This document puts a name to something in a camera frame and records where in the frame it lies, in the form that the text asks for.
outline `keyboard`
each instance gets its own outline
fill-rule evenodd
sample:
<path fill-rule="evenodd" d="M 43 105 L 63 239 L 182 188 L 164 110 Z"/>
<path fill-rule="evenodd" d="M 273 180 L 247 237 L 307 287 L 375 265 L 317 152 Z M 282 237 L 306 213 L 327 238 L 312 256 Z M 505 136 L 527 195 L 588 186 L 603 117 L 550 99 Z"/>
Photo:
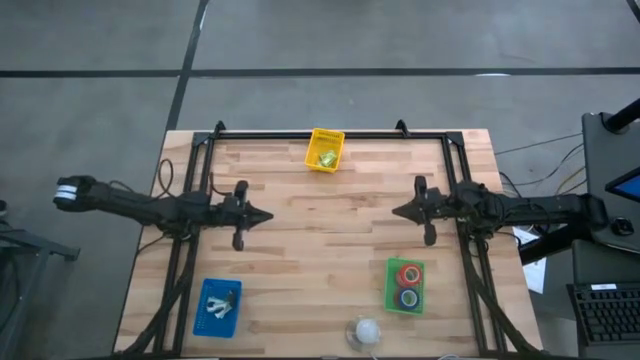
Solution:
<path fill-rule="evenodd" d="M 567 285 L 587 345 L 640 344 L 640 283 Z"/>

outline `computer monitor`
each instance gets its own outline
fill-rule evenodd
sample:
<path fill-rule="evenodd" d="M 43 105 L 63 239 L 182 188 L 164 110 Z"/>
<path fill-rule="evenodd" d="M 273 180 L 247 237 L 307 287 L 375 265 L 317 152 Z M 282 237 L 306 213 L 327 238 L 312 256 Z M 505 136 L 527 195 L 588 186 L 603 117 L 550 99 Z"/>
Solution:
<path fill-rule="evenodd" d="M 640 202 L 640 167 L 608 183 L 605 189 L 612 194 Z"/>

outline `blue tray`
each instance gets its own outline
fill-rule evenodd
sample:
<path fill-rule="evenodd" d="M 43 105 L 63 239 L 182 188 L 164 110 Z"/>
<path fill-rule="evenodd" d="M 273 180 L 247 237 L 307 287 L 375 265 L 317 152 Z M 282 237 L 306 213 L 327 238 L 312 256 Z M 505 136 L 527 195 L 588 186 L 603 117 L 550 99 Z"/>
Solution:
<path fill-rule="evenodd" d="M 215 296 L 224 299 L 233 290 L 236 293 L 236 304 L 222 319 L 218 319 L 213 313 L 207 312 L 207 298 Z M 231 338 L 236 331 L 240 299 L 242 295 L 242 282 L 238 280 L 204 279 L 200 291 L 200 302 L 196 312 L 196 321 L 193 324 L 193 335 L 215 336 Z"/>

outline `wooden table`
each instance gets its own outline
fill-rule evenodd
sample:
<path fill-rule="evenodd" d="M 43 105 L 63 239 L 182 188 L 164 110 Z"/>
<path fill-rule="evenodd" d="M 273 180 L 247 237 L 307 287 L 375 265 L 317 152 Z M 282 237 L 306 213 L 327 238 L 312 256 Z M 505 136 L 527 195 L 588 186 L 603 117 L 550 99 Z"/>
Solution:
<path fill-rule="evenodd" d="M 463 133 L 473 180 L 501 191 L 488 131 Z M 174 194 L 183 186 L 192 134 L 167 133 L 162 158 L 175 165 Z M 391 214 L 392 208 L 413 197 L 415 175 L 425 175 L 429 186 L 448 191 L 440 142 L 347 139 L 335 174 L 305 167 L 307 144 L 306 140 L 216 141 L 216 187 L 231 191 L 237 181 L 247 180 L 251 203 L 275 218 L 245 233 L 243 252 L 231 247 L 232 229 L 202 232 L 183 356 L 362 356 L 349 348 L 344 334 L 347 322 L 357 315 L 379 321 L 382 341 L 376 356 L 477 355 L 454 222 L 438 221 L 437 244 L 427 248 L 421 227 Z M 159 192 L 157 184 L 154 192 Z M 159 235 L 156 228 L 145 228 L 140 245 Z M 163 240 L 138 256 L 115 350 L 131 344 L 157 310 L 169 253 L 170 240 Z M 385 262 L 395 256 L 425 264 L 423 316 L 383 310 Z M 514 240 L 497 235 L 490 242 L 489 256 L 500 305 L 527 340 L 540 348 Z M 205 278 L 243 283 L 233 339 L 192 334 Z M 486 309 L 483 318 L 489 346 L 495 348 Z M 172 320 L 167 344 L 173 338 Z"/>

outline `yellow basket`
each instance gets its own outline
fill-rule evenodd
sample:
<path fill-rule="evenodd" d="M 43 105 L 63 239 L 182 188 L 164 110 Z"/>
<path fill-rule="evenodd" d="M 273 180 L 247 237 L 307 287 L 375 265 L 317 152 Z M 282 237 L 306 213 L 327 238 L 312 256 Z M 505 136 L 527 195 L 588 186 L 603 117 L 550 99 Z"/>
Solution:
<path fill-rule="evenodd" d="M 344 133 L 327 129 L 313 129 L 311 133 L 311 141 L 307 148 L 307 156 L 304 163 L 311 169 L 316 171 L 324 171 L 334 173 L 338 170 L 340 158 L 342 157 L 342 145 L 344 144 Z M 338 155 L 336 161 L 331 167 L 317 165 L 320 155 L 333 150 Z"/>

